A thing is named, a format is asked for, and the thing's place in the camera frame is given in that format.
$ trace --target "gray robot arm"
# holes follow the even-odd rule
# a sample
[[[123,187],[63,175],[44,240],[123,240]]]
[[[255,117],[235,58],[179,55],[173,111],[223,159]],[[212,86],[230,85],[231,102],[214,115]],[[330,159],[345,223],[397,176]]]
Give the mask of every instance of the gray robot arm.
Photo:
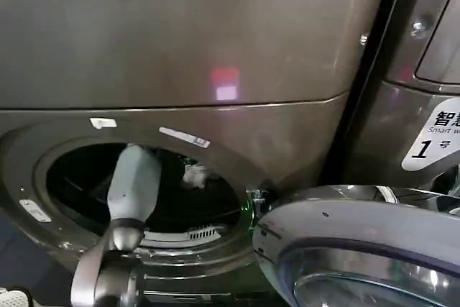
[[[73,277],[73,307],[135,307],[142,301],[142,263],[123,257],[144,235],[144,223],[157,204],[161,164],[151,152],[128,145],[120,154],[107,204],[106,233],[80,259]]]

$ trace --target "label sticker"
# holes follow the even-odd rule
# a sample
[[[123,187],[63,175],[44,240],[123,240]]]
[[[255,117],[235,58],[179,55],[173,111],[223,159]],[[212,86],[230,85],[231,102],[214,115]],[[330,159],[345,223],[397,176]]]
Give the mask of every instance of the label sticker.
[[[402,168],[416,171],[460,150],[460,98],[436,106],[402,160]]]
[[[204,149],[206,149],[211,143],[206,139],[193,136],[192,134],[176,131],[174,129],[168,129],[167,127],[160,127],[159,131],[163,134],[167,134],[168,136],[183,140],[185,142],[196,145],[198,147],[202,147]]]
[[[103,127],[116,127],[115,119],[89,118],[89,121],[95,129],[102,129]]]
[[[38,222],[51,222],[51,218],[34,201],[21,199],[19,203]]]

